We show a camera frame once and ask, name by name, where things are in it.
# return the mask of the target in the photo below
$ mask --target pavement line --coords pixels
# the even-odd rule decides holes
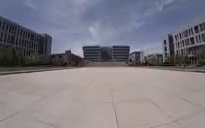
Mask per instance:
[[[87,85],[86,88],[88,88],[93,82],[94,82],[94,80],[92,80],[92,81]]]
[[[19,114],[19,112],[16,112],[16,113],[14,113],[14,114],[12,114],[12,115],[10,115],[10,116],[8,116],[8,117],[6,117],[6,118],[0,120],[0,123],[2,123],[3,121],[5,121],[5,120],[7,120],[7,119],[9,119],[9,118],[12,118],[12,117],[16,116],[17,114]]]
[[[37,122],[39,122],[39,123],[42,123],[42,124],[45,124],[45,125],[48,125],[48,126],[51,126],[51,127],[55,128],[55,125],[53,125],[53,124],[49,124],[49,123],[46,123],[46,122],[43,122],[43,121],[37,121]]]
[[[115,115],[115,119],[116,119],[116,124],[117,124],[117,128],[119,128],[119,123],[118,123],[118,116],[117,116],[117,111],[116,111],[116,107],[115,107],[115,104],[114,104],[114,96],[112,94],[112,90],[110,88],[110,93],[111,93],[111,98],[112,98],[112,105],[113,105],[113,109],[114,109],[114,115]]]

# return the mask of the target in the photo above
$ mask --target building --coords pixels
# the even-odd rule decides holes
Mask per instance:
[[[117,62],[128,62],[130,52],[129,46],[115,45],[112,46],[112,60]]]
[[[100,61],[100,46],[84,46],[83,56],[85,60],[99,62]]]
[[[147,64],[149,65],[161,65],[163,64],[162,54],[150,54],[146,57]]]
[[[84,46],[84,59],[93,62],[115,61],[127,62],[130,52],[129,46]]]
[[[142,51],[135,51],[129,54],[128,64],[138,65],[144,63],[144,54]]]
[[[187,56],[191,64],[197,64],[197,55],[205,49],[205,21],[174,34],[174,46],[177,56]]]
[[[49,56],[51,43],[51,36],[36,33],[0,16],[0,47],[14,48],[22,64],[25,57]]]
[[[57,66],[80,66],[83,65],[83,58],[75,55],[71,50],[65,51],[65,53],[52,54],[51,64]]]
[[[163,41],[163,62],[164,63],[174,63],[173,58],[175,56],[174,52],[174,38],[171,34],[168,38]]]

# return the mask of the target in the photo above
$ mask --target stone pavement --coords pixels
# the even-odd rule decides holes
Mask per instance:
[[[205,74],[114,67],[0,76],[0,128],[205,128]]]

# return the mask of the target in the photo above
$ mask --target paving tile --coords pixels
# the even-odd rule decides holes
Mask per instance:
[[[205,110],[183,118],[177,123],[181,124],[182,128],[205,128]]]
[[[158,125],[172,120],[161,109],[148,101],[116,103],[115,106],[119,127]]]

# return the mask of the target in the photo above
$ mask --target white cloud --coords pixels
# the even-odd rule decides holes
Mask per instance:
[[[173,2],[174,2],[174,0],[160,0],[156,4],[158,7],[158,10],[161,12],[161,11],[163,11],[165,6],[168,6],[168,5],[172,4]]]
[[[24,5],[26,7],[29,7],[33,10],[38,10],[37,5],[34,3],[34,0],[24,0]]]

